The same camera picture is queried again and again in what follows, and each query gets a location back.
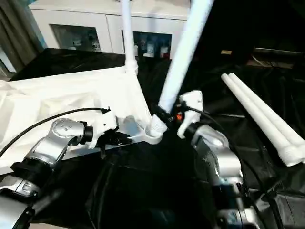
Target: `orange light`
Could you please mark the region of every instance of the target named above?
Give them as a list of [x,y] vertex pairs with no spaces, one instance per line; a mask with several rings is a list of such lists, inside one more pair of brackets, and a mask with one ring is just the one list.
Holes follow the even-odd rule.
[[181,115],[181,114],[177,114],[177,119],[178,119],[179,121],[181,121],[181,120],[182,120],[182,115]]

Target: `curtain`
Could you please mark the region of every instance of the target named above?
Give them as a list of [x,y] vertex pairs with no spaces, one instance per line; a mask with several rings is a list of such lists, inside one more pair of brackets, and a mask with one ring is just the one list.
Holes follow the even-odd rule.
[[18,0],[0,0],[0,45],[17,72],[43,51]]

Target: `white plastic pipe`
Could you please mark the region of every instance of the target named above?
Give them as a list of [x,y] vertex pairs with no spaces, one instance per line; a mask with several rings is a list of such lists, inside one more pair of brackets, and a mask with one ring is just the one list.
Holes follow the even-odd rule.
[[125,47],[125,68],[127,72],[134,71],[138,74],[138,63],[134,57],[134,40],[130,13],[130,0],[121,0],[122,20],[123,20],[123,34]]
[[[193,0],[190,15],[185,23],[176,54],[167,73],[159,100],[159,106],[170,113],[183,84],[184,77],[193,58],[202,30],[208,19],[214,0]],[[166,131],[165,124],[156,116],[148,134],[161,136]]]
[[303,153],[287,140],[235,82],[227,74],[222,75],[222,80],[269,138],[285,165],[293,166],[302,162],[304,160]]
[[234,73],[229,74],[229,77],[235,84],[251,99],[251,101],[259,107],[264,115],[275,125],[275,127],[288,139],[288,141],[305,149],[305,141],[294,131],[274,110],[272,110],[260,97],[258,97],[247,85],[243,83]]

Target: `glass cabinet door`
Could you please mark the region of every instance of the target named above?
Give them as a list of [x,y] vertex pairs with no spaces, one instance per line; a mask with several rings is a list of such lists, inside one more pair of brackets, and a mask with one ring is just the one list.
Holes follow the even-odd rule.
[[171,34],[133,32],[135,56],[166,58],[171,55]]
[[49,48],[112,52],[106,15],[31,10]]
[[50,25],[61,49],[101,52],[94,27]]
[[[112,50],[124,54],[122,19],[106,15]],[[132,16],[134,52],[139,57],[172,58],[183,31],[185,21]]]

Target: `black plastic sheet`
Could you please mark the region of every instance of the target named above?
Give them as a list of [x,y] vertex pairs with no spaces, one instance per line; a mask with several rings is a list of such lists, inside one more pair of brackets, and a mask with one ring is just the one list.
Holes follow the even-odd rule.
[[[121,55],[47,49],[14,80],[116,67],[123,62]],[[149,106],[158,102],[169,64],[164,60],[139,60],[138,79]],[[305,166],[284,166],[275,148],[222,82],[221,74],[231,72],[304,138],[304,69],[226,63],[212,67],[196,61],[189,68],[181,94],[191,90],[203,92],[205,111],[225,128],[241,158],[254,167],[284,228],[305,228]],[[93,228],[89,217],[95,200],[90,195],[92,187],[106,164],[113,166],[112,155],[121,155],[123,160],[107,191],[102,228],[208,228],[213,222],[215,209],[209,186],[198,183],[194,176],[194,151],[175,132],[166,132],[158,145],[139,143],[109,150],[108,155],[107,161],[94,154],[62,162],[52,188],[64,187],[65,194],[35,221]],[[268,228],[278,228],[258,181],[247,166],[244,169]]]

